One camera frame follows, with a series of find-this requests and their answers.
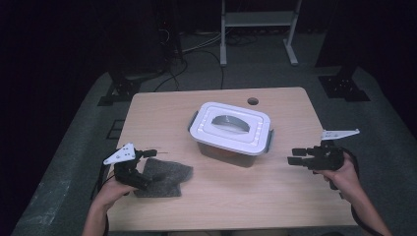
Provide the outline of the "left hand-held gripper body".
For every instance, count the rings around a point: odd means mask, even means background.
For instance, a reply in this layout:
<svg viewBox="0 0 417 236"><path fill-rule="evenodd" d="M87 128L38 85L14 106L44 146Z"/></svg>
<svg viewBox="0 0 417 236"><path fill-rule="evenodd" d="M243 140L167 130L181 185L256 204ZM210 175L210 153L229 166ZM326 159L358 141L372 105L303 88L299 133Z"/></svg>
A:
<svg viewBox="0 0 417 236"><path fill-rule="evenodd" d="M145 190L151 178L138 171L137 164L141 158L134 144L127 143L105 158L103 164L113 165L113 173L120 183Z"/></svg>

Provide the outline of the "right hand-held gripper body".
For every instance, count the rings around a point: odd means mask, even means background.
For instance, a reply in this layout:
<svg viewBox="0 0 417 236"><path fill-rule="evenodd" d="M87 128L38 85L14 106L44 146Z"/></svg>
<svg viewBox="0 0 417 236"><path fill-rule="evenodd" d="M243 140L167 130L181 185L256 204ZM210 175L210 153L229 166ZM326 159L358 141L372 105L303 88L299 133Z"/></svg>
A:
<svg viewBox="0 0 417 236"><path fill-rule="evenodd" d="M313 147L313 150L310 152L313 158L309 162L308 168L311 170L338 170L343 166L344 155L347 153L353 161L355 170L358 170L356 156L348 149L336 146L333 141L358 135L359 133L358 129L347 131L323 130L321 145Z"/></svg>

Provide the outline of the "smoky transparent storage box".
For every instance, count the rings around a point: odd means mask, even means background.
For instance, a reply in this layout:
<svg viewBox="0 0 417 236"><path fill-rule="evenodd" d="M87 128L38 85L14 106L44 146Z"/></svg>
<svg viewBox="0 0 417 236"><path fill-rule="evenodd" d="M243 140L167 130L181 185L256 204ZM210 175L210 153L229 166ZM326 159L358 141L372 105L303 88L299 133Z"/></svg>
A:
<svg viewBox="0 0 417 236"><path fill-rule="evenodd" d="M241 167L251 167L269 151L274 130L262 112L200 110L188 127L201 154Z"/></svg>

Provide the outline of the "person's left hand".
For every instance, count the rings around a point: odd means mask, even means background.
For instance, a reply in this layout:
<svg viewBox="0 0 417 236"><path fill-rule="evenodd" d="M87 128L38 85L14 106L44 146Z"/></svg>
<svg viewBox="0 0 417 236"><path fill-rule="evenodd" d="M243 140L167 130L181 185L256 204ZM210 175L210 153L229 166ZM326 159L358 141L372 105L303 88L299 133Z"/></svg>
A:
<svg viewBox="0 0 417 236"><path fill-rule="evenodd" d="M91 206L109 210L120 198L132 191L135 191L134 187L120 183L116 180L115 175L112 174L104 181Z"/></svg>

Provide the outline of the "person's right hand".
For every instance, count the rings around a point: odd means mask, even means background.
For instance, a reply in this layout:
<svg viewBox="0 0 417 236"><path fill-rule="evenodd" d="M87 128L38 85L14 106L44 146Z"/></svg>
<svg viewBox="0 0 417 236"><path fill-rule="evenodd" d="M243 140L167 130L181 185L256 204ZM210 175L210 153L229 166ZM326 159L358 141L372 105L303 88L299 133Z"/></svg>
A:
<svg viewBox="0 0 417 236"><path fill-rule="evenodd" d="M338 170L317 170L317 173L322 174L326 180L332 181L351 204L358 200L361 186L354 165L349 159L345 159L343 166Z"/></svg>

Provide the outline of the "black stand base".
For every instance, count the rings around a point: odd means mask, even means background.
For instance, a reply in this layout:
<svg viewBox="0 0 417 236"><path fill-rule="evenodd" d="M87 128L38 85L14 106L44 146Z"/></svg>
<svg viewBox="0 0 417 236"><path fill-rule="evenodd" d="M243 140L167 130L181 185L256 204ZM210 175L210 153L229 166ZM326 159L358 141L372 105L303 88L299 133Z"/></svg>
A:
<svg viewBox="0 0 417 236"><path fill-rule="evenodd" d="M343 98L348 102L369 101L369 96L353 81L356 66L342 66L331 76L319 76L319 81L329 98Z"/></svg>
<svg viewBox="0 0 417 236"><path fill-rule="evenodd" d="M121 71L109 71L108 74L111 84L107 93L100 98L98 106L111 106L115 102L131 101L133 96L140 91L142 83L161 76L163 72L125 75Z"/></svg>

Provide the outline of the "white metal stand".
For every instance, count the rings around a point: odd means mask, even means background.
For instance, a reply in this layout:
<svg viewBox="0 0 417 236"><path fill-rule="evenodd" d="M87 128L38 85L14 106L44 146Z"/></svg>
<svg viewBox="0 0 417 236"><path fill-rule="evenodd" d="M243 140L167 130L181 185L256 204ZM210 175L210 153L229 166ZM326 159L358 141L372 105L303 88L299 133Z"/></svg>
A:
<svg viewBox="0 0 417 236"><path fill-rule="evenodd" d="M292 47L292 41L303 0L296 0L292 11L276 12L227 12L225 0L221 1L219 64L227 65L226 30L230 28L289 27L289 34L283 39L289 62L292 66L299 64Z"/></svg>

